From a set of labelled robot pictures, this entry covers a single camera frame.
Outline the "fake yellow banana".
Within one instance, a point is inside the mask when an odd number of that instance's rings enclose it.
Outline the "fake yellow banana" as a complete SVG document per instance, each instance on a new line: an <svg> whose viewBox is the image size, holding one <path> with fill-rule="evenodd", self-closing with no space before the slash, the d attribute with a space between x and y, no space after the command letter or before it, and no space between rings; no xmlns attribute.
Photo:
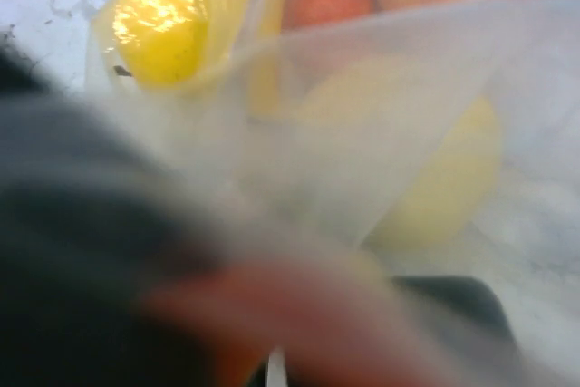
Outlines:
<svg viewBox="0 0 580 387"><path fill-rule="evenodd" d="M270 47L282 33L285 0L208 0L208 41L203 62L225 64L252 53L246 73L247 107L257 119L281 116L279 61Z"/></svg>

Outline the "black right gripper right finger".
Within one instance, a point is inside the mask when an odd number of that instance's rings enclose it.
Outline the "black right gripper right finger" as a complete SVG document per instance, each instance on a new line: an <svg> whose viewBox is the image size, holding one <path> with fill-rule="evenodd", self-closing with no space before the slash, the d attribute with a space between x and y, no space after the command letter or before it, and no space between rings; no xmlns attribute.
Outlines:
<svg viewBox="0 0 580 387"><path fill-rule="evenodd" d="M395 276L395 285L427 296L452 313L495 336L512 342L512 331L502 304L485 283L469 276Z"/></svg>

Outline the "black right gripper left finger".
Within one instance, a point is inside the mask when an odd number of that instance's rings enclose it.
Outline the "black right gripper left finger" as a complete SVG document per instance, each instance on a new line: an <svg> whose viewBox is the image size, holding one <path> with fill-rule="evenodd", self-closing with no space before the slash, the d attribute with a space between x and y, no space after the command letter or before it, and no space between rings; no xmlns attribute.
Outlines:
<svg viewBox="0 0 580 387"><path fill-rule="evenodd" d="M153 314L227 232L88 112L1 58L1 383L232 386L216 341Z"/></svg>

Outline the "orange zip clear bag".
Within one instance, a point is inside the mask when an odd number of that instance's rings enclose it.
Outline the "orange zip clear bag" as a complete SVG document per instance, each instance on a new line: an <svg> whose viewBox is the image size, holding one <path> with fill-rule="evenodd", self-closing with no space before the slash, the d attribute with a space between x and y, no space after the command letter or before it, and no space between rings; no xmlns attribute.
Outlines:
<svg viewBox="0 0 580 387"><path fill-rule="evenodd" d="M117 48L110 0L94 16L85 87L152 156L209 193L224 190L289 228L299 243L367 249L397 274L461 273L506 299L526 353L579 381L579 0L459 0L282 28L282 112L249 114L252 53L147 88ZM425 134L406 131L402 101L349 119L299 113L307 93L353 63L417 61L442 103ZM377 247L364 239L421 170L440 136L479 96L502 132L496 187L446 243Z"/></svg>

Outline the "fake tan pear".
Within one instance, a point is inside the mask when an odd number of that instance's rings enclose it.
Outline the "fake tan pear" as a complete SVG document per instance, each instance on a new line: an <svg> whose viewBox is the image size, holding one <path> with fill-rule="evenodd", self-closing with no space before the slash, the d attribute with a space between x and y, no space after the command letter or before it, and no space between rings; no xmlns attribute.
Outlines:
<svg viewBox="0 0 580 387"><path fill-rule="evenodd" d="M378 57L351 64L316 84L299 113L315 121L349 119L378 103L404 102L411 110L406 131L425 134L443 104L430 104L436 90L422 86L428 75L408 58ZM377 247L417 248L443 244L463 229L480 203L496 187L501 165L502 132L498 116L484 96L440 136L411 184L364 239Z"/></svg>

